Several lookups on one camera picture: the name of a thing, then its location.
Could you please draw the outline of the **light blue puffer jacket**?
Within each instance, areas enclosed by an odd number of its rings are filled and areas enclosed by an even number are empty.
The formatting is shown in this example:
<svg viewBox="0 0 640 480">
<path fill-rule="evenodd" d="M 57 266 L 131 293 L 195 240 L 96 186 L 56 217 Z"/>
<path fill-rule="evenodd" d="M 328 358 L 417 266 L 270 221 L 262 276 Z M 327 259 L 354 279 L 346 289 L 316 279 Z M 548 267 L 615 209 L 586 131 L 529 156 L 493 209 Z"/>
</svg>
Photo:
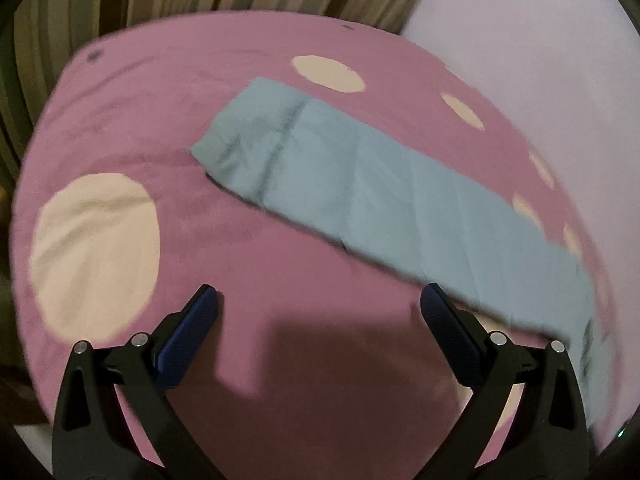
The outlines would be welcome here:
<svg viewBox="0 0 640 480">
<path fill-rule="evenodd" d="M 282 82 L 258 78 L 191 152 L 243 200 L 523 328 L 560 335 L 587 418 L 611 408 L 612 344 L 585 267 L 497 194 Z"/>
</svg>

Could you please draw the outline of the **pink bedspread with cream dots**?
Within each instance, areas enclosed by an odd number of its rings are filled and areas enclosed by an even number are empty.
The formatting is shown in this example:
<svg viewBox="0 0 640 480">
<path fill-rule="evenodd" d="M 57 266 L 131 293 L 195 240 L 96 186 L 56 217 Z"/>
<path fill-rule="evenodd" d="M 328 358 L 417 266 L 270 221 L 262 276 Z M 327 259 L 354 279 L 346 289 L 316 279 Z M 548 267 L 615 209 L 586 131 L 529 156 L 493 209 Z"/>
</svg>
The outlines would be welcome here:
<svg viewBox="0 0 640 480">
<path fill-rule="evenodd" d="M 408 479 L 464 405 L 421 320 L 421 283 L 229 192 L 191 148 L 258 78 L 282 82 L 497 194 L 585 267 L 612 344 L 604 265 L 570 196 L 478 90 L 400 37 L 330 18 L 209 13 L 90 42 L 37 122 L 13 204 L 18 327 L 55 409 L 72 345 L 122 344 L 203 284 L 224 298 L 169 395 L 231 479 Z"/>
</svg>

